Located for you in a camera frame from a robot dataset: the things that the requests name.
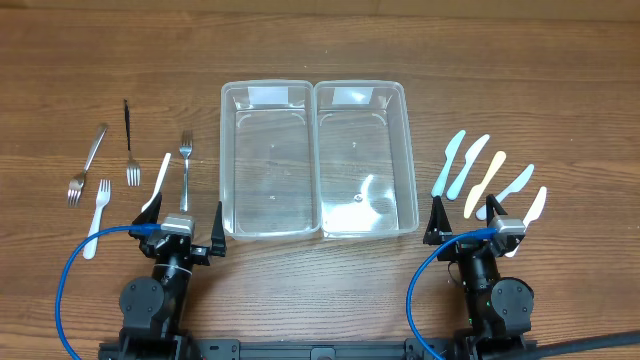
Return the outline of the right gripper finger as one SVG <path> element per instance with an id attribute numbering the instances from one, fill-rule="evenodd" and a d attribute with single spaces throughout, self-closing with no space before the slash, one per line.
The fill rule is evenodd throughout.
<path id="1" fill-rule="evenodd" d="M 423 243 L 427 245 L 441 245 L 453 237 L 442 198 L 432 198 L 430 219 L 423 236 Z"/>
<path id="2" fill-rule="evenodd" d="M 489 194 L 486 196 L 486 224 L 493 225 L 497 221 L 503 221 L 508 218 L 508 213 L 501 206 L 496 196 Z"/>

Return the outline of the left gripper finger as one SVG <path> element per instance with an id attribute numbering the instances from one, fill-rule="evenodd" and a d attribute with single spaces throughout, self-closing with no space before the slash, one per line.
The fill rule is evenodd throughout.
<path id="1" fill-rule="evenodd" d="M 210 254 L 216 257 L 225 257 L 227 251 L 225 232 L 223 226 L 223 204 L 221 201 L 218 202 L 214 223 L 211 232 L 211 248 Z"/>
<path id="2" fill-rule="evenodd" d="M 146 230 L 157 230 L 161 227 L 158 223 L 158 216 L 161 209 L 162 194 L 156 194 L 151 203 L 141 211 L 141 213 L 133 220 L 133 226 L 139 226 Z"/>

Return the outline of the pale grey plastic knife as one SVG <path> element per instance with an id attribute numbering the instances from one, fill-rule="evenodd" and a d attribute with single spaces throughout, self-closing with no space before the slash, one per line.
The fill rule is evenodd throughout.
<path id="1" fill-rule="evenodd" d="M 529 182 L 534 173 L 535 165 L 529 164 L 504 190 L 495 196 L 496 200 L 501 203 L 508 195 L 520 192 Z M 476 219 L 484 221 L 487 217 L 487 205 L 484 204 L 476 211 Z"/>

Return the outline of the white plastic knife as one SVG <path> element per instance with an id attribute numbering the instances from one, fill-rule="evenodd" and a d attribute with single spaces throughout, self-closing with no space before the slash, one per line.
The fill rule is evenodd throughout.
<path id="1" fill-rule="evenodd" d="M 524 186 L 520 186 L 520 185 L 518 185 L 515 188 L 513 188 L 512 185 L 509 185 L 503 191 L 503 193 L 504 193 L 503 198 L 505 198 L 510 193 L 519 192 L 523 188 L 524 188 Z M 546 202 L 546 197 L 547 197 L 547 188 L 545 186 L 542 186 L 539 189 L 539 191 L 538 191 L 538 193 L 537 193 L 532 205 L 530 206 L 528 212 L 526 213 L 526 215 L 524 217 L 523 223 L 524 223 L 525 228 L 528 228 L 528 226 L 529 226 L 529 224 L 531 222 L 537 220 L 540 217 L 540 215 L 541 215 L 541 213 L 542 213 L 542 211 L 544 209 L 544 205 L 545 205 L 545 202 Z"/>

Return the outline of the yellow plastic knife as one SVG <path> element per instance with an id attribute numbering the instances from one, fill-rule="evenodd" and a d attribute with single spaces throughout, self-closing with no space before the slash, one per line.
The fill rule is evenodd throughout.
<path id="1" fill-rule="evenodd" d="M 495 153 L 482 181 L 479 184 L 474 185 L 468 194 L 467 200 L 464 206 L 463 216 L 465 219 L 469 219 L 472 215 L 472 212 L 478 203 L 481 195 L 484 193 L 489 183 L 499 171 L 501 166 L 506 160 L 506 153 L 504 151 L 498 151 Z"/>

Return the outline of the light blue plastic knife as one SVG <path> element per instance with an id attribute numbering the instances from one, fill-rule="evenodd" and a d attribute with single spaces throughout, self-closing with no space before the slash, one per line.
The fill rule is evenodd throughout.
<path id="1" fill-rule="evenodd" d="M 489 139 L 490 135 L 484 134 L 468 148 L 464 155 L 465 163 L 446 192 L 446 197 L 448 200 L 454 201 L 459 196 L 476 158 L 479 156 L 480 152 L 485 147 Z"/>

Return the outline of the mint green plastic knife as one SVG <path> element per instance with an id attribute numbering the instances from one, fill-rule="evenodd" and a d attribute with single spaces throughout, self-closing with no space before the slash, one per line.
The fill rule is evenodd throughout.
<path id="1" fill-rule="evenodd" d="M 432 187 L 432 190 L 431 190 L 432 197 L 438 197 L 444 193 L 445 185 L 449 176 L 451 166 L 453 164 L 455 155 L 465 135 L 466 135 L 466 131 L 460 130 L 447 144 L 444 151 L 445 162 L 439 176 L 437 177 Z"/>

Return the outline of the silver metal fork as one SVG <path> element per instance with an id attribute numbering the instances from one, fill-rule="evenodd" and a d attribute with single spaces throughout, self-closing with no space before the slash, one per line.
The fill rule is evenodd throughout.
<path id="1" fill-rule="evenodd" d="M 189 168 L 190 168 L 190 156 L 193 150 L 193 133 L 191 130 L 184 130 L 181 137 L 181 144 L 179 152 L 183 157 L 184 171 L 183 171 L 183 186 L 182 195 L 180 201 L 180 211 L 187 213 L 189 210 Z"/>

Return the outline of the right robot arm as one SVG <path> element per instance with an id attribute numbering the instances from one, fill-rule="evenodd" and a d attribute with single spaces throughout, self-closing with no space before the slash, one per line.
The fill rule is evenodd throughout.
<path id="1" fill-rule="evenodd" d="M 511 217 L 493 195 L 486 197 L 488 235 L 454 235 L 439 196 L 432 200 L 423 242 L 439 246 L 436 259 L 458 266 L 470 322 L 444 346 L 446 359 L 496 359 L 524 350 L 531 330 L 534 292 L 526 282 L 500 275 L 496 259 L 516 249 L 526 227 Z"/>

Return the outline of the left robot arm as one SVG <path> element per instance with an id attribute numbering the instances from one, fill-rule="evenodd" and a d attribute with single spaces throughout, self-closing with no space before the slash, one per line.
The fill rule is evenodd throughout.
<path id="1" fill-rule="evenodd" d="M 226 255 L 223 205 L 217 205 L 211 244 L 193 242 L 195 221 L 184 214 L 170 214 L 158 221 L 162 195 L 133 220 L 140 229 L 129 235 L 154 261 L 152 274 L 138 277 L 122 290 L 119 305 L 123 326 L 113 359 L 198 360 L 203 357 L 192 334 L 180 327 L 189 282 L 196 265 L 208 266 L 213 256 Z"/>

